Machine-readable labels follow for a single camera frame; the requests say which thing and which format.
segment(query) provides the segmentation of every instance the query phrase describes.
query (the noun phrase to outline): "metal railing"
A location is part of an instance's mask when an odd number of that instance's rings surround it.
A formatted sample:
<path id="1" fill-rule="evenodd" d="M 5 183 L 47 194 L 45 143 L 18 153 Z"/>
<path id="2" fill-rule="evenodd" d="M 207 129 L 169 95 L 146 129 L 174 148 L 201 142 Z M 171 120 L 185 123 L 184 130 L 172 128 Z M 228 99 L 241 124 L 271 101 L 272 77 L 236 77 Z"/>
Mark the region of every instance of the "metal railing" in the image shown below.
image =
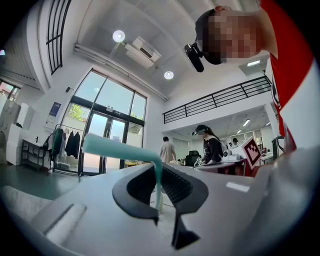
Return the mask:
<path id="1" fill-rule="evenodd" d="M 52 0 L 46 45 L 51 75 L 62 67 L 62 39 L 71 0 Z"/>
<path id="2" fill-rule="evenodd" d="M 247 99 L 271 91 L 271 82 L 266 76 L 258 77 L 216 91 L 163 113 L 164 123 L 170 123 L 208 110 Z"/>

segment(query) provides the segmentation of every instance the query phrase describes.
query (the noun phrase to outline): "ceiling light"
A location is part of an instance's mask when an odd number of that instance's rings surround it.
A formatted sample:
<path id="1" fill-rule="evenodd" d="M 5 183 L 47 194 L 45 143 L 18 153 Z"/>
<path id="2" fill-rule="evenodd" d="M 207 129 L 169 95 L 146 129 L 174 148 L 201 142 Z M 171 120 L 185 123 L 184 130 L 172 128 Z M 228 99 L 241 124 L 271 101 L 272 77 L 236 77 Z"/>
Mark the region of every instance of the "ceiling light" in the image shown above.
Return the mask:
<path id="1" fill-rule="evenodd" d="M 116 41 L 117 43 L 121 43 L 125 40 L 126 35 L 123 31 L 121 30 L 117 30 L 113 33 L 112 38 L 114 41 Z"/>
<path id="2" fill-rule="evenodd" d="M 174 78 L 174 73 L 171 71 L 167 71 L 164 73 L 164 78 L 167 80 L 171 80 L 172 78 Z"/>
<path id="3" fill-rule="evenodd" d="M 243 126 L 246 126 L 249 122 L 250 122 L 250 119 L 248 119 L 247 121 L 245 121 L 245 123 L 243 124 Z"/>
<path id="4" fill-rule="evenodd" d="M 259 64 L 260 63 L 260 60 L 257 60 L 257 61 L 254 61 L 254 62 L 251 62 L 247 65 L 247 67 L 250 67 L 250 66 L 253 66 L 253 65 L 256 65 L 256 64 Z"/>

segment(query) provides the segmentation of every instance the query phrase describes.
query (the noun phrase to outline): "man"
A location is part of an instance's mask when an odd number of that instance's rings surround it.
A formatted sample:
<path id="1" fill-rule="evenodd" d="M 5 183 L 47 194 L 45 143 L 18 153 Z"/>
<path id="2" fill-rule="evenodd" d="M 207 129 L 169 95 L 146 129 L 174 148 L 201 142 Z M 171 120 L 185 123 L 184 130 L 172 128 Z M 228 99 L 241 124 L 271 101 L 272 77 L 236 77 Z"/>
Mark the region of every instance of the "man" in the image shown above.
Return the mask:
<path id="1" fill-rule="evenodd" d="M 233 140 L 232 140 L 232 142 L 233 142 L 233 145 L 237 145 L 237 143 L 238 143 L 238 139 L 237 138 L 233 138 Z"/>
<path id="2" fill-rule="evenodd" d="M 218 65 L 229 58 L 250 58 L 268 51 L 272 97 L 279 115 L 279 133 L 286 152 L 320 144 L 320 75 L 313 54 L 295 23 L 274 0 L 261 0 L 256 12 L 217 6 L 204 13 L 195 30 L 203 55 Z"/>
<path id="3" fill-rule="evenodd" d="M 162 158 L 162 162 L 170 163 L 172 160 L 176 160 L 176 151 L 175 146 L 169 142 L 168 137 L 163 137 L 163 146 L 161 148 L 160 157 Z"/>

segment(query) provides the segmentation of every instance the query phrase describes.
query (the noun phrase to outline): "green floor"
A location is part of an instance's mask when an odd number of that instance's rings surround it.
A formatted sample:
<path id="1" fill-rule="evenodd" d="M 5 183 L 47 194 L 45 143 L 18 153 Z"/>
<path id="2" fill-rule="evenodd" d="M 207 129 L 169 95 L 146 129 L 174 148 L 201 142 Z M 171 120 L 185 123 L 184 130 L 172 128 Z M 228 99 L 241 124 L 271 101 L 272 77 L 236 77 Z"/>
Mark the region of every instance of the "green floor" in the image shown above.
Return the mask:
<path id="1" fill-rule="evenodd" d="M 82 177 L 81 182 L 89 179 Z M 55 200 L 79 184 L 79 177 L 54 172 L 36 172 L 21 166 L 0 165 L 0 187 L 12 186 L 36 197 Z"/>

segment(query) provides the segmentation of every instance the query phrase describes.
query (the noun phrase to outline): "air conditioner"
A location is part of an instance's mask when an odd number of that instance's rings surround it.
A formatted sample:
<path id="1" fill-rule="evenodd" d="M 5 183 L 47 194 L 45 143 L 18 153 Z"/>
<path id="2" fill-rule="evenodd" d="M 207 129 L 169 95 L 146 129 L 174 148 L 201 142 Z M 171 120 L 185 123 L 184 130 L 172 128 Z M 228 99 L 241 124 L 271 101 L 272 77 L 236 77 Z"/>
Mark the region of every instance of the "air conditioner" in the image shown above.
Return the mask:
<path id="1" fill-rule="evenodd" d="M 127 43 L 125 48 L 127 49 L 125 54 L 146 69 L 152 67 L 161 57 L 160 53 L 140 36 L 133 41 L 132 45 Z"/>

